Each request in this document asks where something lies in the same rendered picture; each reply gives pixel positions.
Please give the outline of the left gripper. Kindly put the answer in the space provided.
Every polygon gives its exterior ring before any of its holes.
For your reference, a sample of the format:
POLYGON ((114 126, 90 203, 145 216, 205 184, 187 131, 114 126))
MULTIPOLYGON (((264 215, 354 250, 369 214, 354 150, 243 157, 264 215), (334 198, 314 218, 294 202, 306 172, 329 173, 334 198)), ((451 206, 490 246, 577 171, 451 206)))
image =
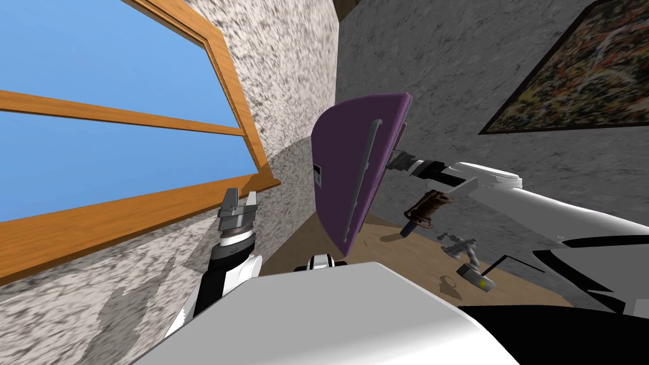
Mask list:
POLYGON ((242 231, 242 229, 251 230, 254 226, 254 220, 257 212, 257 192, 250 191, 244 206, 238 206, 239 189, 228 188, 222 205, 219 208, 218 218, 219 225, 217 230, 242 231))

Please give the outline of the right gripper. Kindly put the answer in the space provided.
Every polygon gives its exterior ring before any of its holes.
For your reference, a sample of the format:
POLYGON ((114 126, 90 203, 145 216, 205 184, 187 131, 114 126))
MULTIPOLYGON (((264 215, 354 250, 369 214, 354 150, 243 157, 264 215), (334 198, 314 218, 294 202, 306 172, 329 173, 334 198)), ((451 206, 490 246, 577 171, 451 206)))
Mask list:
POLYGON ((394 150, 386 165, 386 169, 412 173, 419 165, 420 161, 414 155, 406 151, 394 150))

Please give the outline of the brown bottle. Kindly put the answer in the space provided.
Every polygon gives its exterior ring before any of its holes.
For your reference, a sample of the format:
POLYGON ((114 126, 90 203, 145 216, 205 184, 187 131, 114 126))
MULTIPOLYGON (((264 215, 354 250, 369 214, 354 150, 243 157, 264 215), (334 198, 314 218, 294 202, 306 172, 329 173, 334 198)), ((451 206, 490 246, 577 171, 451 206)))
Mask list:
POLYGON ((432 229, 432 215, 444 205, 452 203, 453 200, 443 192, 431 190, 424 197, 415 203, 410 209, 404 212, 404 216, 409 220, 402 228, 400 235, 408 237, 417 227, 432 229))

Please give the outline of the purple appliance door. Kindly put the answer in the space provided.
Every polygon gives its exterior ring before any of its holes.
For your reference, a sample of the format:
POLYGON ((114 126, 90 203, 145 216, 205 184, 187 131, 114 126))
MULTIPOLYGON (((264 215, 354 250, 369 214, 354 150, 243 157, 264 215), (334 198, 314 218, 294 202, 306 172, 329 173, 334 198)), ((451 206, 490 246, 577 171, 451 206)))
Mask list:
POLYGON ((354 240, 385 175, 386 165, 401 139, 412 97, 408 93, 374 94, 336 104, 319 117, 311 134, 316 213, 343 256, 354 240), (372 121, 382 120, 364 173, 357 207, 344 243, 352 195, 372 121))

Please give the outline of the grey statuette with round base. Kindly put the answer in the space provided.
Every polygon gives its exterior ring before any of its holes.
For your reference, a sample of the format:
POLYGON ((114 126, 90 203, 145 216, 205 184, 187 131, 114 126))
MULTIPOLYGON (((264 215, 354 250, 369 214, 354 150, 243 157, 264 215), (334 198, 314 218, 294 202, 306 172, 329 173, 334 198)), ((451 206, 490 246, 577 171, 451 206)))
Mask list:
POLYGON ((439 241, 444 238, 449 238, 454 242, 451 246, 441 246, 441 250, 448 256, 460 260, 461 254, 465 253, 468 262, 462 264, 458 269, 457 273, 471 285, 480 288, 484 292, 489 292, 496 287, 496 284, 491 281, 489 278, 484 276, 480 271, 480 262, 476 256, 475 249, 477 246, 476 239, 464 240, 454 234, 442 233, 437 237, 439 241))

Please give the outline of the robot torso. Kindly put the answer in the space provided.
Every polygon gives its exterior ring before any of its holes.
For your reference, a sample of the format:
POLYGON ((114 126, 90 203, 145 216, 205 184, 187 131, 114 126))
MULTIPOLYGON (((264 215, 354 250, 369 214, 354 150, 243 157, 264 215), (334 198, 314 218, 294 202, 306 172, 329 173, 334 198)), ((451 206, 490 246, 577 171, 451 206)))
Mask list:
POLYGON ((478 321, 377 263, 252 278, 132 365, 520 365, 478 321))

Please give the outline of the wooden framed window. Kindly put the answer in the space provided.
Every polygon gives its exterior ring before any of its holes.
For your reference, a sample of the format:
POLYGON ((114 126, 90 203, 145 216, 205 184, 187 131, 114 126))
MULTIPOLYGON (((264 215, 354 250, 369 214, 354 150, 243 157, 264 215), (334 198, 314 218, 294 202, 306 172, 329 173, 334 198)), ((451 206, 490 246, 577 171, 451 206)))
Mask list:
POLYGON ((0 286, 278 184, 185 0, 0 0, 0 286))

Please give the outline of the dark framed wall picture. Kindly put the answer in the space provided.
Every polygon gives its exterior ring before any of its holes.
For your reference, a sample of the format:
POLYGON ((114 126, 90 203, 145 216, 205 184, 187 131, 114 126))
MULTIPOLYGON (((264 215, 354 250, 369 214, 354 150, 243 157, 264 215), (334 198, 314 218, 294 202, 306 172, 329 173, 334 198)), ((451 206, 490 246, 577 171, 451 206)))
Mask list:
POLYGON ((481 134, 649 125, 649 0, 595 0, 481 134))

